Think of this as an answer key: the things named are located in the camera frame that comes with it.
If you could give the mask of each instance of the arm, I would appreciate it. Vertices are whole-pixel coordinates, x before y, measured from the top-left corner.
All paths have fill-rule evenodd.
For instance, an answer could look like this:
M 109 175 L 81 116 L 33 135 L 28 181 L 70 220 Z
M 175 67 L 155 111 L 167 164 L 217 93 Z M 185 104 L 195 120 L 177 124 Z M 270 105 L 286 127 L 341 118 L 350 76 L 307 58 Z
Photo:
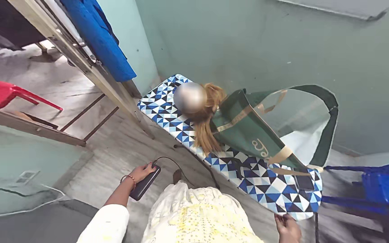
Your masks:
M 295 219 L 289 214 L 285 214 L 283 217 L 274 214 L 274 219 L 279 234 L 278 243 L 300 243 L 301 230 Z
M 134 180 L 131 177 L 126 177 L 124 180 L 119 184 L 119 186 L 115 189 L 115 191 L 112 193 L 112 195 L 109 197 L 109 199 L 105 202 L 105 205 L 110 204 L 119 204 L 124 207 L 127 207 L 128 202 L 128 196 L 130 195 L 130 192 L 134 188 L 134 183 L 139 183 L 141 180 L 145 179 L 147 175 L 149 175 L 151 172 L 154 172 L 156 168 L 152 167 L 152 163 L 149 163 L 144 166 L 138 166 L 136 167 L 129 175 L 131 175 Z
M 134 183 L 145 179 L 154 172 L 152 163 L 136 167 L 115 189 L 105 205 L 95 214 L 94 218 L 80 234 L 78 243 L 121 243 L 127 230 L 127 201 Z

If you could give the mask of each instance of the door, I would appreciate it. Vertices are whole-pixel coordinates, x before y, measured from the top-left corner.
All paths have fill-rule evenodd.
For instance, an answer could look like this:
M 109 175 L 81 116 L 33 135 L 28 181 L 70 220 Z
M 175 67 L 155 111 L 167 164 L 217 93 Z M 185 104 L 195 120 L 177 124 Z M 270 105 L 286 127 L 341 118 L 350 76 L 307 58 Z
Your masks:
M 103 91 L 134 124 L 154 139 L 129 92 L 121 83 L 114 80 L 95 57 L 91 56 L 89 48 L 82 42 L 76 28 L 63 12 L 41 0 L 8 0 L 8 2 Z

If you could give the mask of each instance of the hand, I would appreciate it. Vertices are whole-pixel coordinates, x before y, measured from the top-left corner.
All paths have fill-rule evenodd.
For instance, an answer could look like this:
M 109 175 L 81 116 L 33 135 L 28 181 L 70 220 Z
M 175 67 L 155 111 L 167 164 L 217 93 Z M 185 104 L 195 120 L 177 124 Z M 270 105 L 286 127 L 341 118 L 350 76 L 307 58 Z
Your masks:
M 277 224 L 277 231 L 280 235 L 280 243 L 299 243 L 301 240 L 300 226 L 296 223 L 289 214 L 283 217 L 274 214 L 274 219 Z
M 153 168 L 153 163 L 150 162 L 149 164 L 136 167 L 129 175 L 134 178 L 134 182 L 139 183 L 139 181 L 145 179 L 147 175 L 154 172 L 156 169 L 155 166 Z

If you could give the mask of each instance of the ironing board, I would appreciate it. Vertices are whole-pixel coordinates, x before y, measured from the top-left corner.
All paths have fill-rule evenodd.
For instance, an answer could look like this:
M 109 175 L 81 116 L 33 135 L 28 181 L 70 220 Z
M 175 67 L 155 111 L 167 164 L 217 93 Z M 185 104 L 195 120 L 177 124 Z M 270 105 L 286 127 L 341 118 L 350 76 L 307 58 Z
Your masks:
M 304 191 L 296 187 L 293 176 L 274 173 L 262 159 L 247 156 L 229 146 L 225 146 L 223 152 L 205 156 L 200 147 L 194 146 L 193 122 L 183 116 L 173 102 L 173 93 L 177 87 L 173 83 L 187 82 L 191 80 L 180 74 L 168 78 L 140 99 L 139 109 L 205 164 L 217 170 L 262 206 L 279 215 L 289 214 L 297 221 L 312 217 L 322 198 L 322 180 L 317 170 L 310 170 L 315 190 Z M 237 158 L 250 166 L 250 169 L 241 167 L 242 180 L 237 178 L 230 158 Z M 278 164 L 270 166 L 290 169 Z

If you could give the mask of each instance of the bracelet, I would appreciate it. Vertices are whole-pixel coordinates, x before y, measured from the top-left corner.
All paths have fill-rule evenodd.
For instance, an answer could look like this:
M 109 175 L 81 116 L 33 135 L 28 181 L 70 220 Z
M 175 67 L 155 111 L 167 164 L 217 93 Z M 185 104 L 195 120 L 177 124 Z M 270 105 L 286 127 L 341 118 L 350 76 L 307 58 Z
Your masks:
M 133 189 L 135 189 L 135 188 L 136 188 L 136 181 L 134 180 L 134 177 L 132 177 L 131 175 L 125 175 L 125 176 L 123 176 L 123 177 L 121 178 L 121 180 L 119 181 L 119 183 L 121 184 L 121 183 L 122 183 L 122 180 L 124 180 L 124 178 L 127 177 L 127 176 L 133 179 L 133 182 L 134 182 L 134 187 L 133 187 Z

